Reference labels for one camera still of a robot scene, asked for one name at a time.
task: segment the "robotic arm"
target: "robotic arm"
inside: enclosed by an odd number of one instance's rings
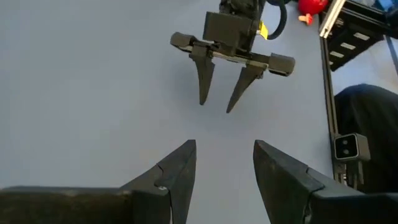
[[[0,223],[186,224],[196,170],[189,140],[118,189],[0,190]],[[257,140],[259,197],[272,224],[398,223],[398,194],[364,194]]]
[[[265,4],[266,0],[221,0],[219,12],[206,13],[203,40],[207,42],[179,32],[172,35],[170,43],[189,53],[189,57],[197,66],[201,105],[205,103],[210,89],[215,67],[211,61],[213,57],[246,65],[241,70],[227,113],[233,109],[249,85],[255,79],[262,78],[265,70],[285,77],[293,72],[295,60],[292,57],[273,53],[266,56],[251,52],[257,34],[272,40],[280,36],[286,25],[285,2],[278,0],[281,14],[279,25],[268,35],[265,25],[260,20]]]

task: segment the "red object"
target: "red object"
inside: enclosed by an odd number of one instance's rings
[[[299,16],[298,19],[302,22],[305,22],[307,26],[312,24],[312,16],[307,13],[305,16]]]
[[[298,10],[302,15],[309,13],[311,16],[322,12],[328,0],[298,0]]]

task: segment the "black fabric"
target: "black fabric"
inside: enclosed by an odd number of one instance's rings
[[[398,95],[378,86],[356,85],[335,96],[340,134],[368,137],[363,192],[398,192]]]

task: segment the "white tabletop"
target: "white tabletop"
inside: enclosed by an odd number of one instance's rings
[[[195,64],[169,44],[201,38],[218,1],[0,2],[0,187],[119,187],[187,139],[197,140],[189,224],[267,223],[252,151],[262,139],[331,176],[318,18],[295,4],[276,40],[253,51],[293,56],[290,77],[266,72],[230,114],[241,65],[215,59],[199,105]],[[269,30],[279,9],[267,5]]]

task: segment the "yellow label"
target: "yellow label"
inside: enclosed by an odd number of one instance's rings
[[[262,21],[260,21],[259,24],[259,34],[264,38],[264,39],[268,39],[268,29],[267,27],[264,25],[264,23]]]

